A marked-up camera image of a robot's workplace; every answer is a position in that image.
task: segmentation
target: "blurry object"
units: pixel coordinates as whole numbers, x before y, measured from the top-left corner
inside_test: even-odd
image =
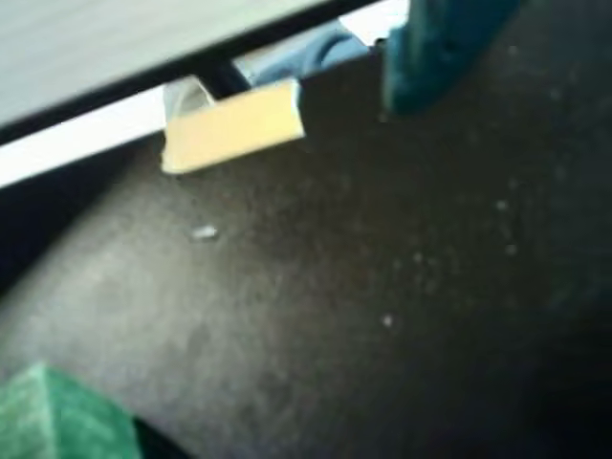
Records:
[[[520,0],[412,0],[409,24],[386,45],[383,100],[406,114],[427,108],[470,68]]]
[[[169,120],[163,171],[182,174],[303,137],[299,89],[281,81]]]
[[[140,459],[136,431],[121,408],[44,365],[0,392],[3,459]]]
[[[196,241],[214,239],[219,235],[219,230],[213,225],[204,225],[191,232],[191,237]]]

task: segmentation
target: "floor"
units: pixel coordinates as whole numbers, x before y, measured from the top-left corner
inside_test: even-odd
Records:
[[[4,296],[0,376],[47,360],[196,457],[604,451],[612,65],[583,57],[612,46],[612,8],[593,4],[535,8],[422,116],[381,115],[373,55],[305,82],[305,141],[181,178],[159,139],[126,147]]]

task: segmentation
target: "white light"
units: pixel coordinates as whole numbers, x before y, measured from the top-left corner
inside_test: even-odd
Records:
[[[164,128],[160,86],[0,146],[0,187]]]
[[[409,0],[384,0],[346,14],[340,22],[363,44],[372,46],[379,38],[387,38],[391,29],[406,22],[409,5]]]

